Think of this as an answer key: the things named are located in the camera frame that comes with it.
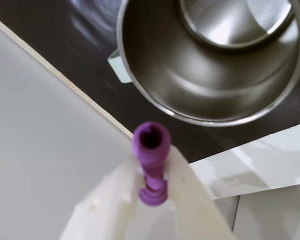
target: pot handle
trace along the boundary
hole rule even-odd
[[[116,49],[109,57],[108,63],[112,67],[113,71],[115,72],[116,76],[119,78],[120,82],[123,84],[131,83],[131,77],[129,76],[124,62],[120,56],[119,50]]]

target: white plastic device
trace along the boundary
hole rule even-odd
[[[169,198],[163,205],[174,211],[176,239],[235,239],[188,162],[173,146],[165,164],[165,174]],[[105,176],[75,207],[60,240],[148,239],[151,224],[158,218],[155,210],[160,207],[140,202],[138,191],[144,186],[139,162],[131,157]]]

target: stainless steel pot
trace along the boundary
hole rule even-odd
[[[151,103],[177,119],[223,127],[253,121],[282,102],[300,77],[299,0],[290,1],[294,19],[276,38],[232,51],[194,37],[178,2],[123,0],[119,11],[119,54]]]

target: purple tube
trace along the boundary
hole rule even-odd
[[[164,171],[170,145],[170,134],[160,123],[145,122],[134,131],[133,153],[143,168],[146,182],[146,187],[139,191],[139,197],[148,206],[161,205],[168,198]]]

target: black surface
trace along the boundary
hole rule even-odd
[[[117,48],[119,5],[119,0],[0,0],[0,21],[130,131],[149,120],[166,125],[189,162],[300,124],[300,82],[273,112],[240,126],[201,127],[161,112],[132,83],[120,83],[107,62]]]

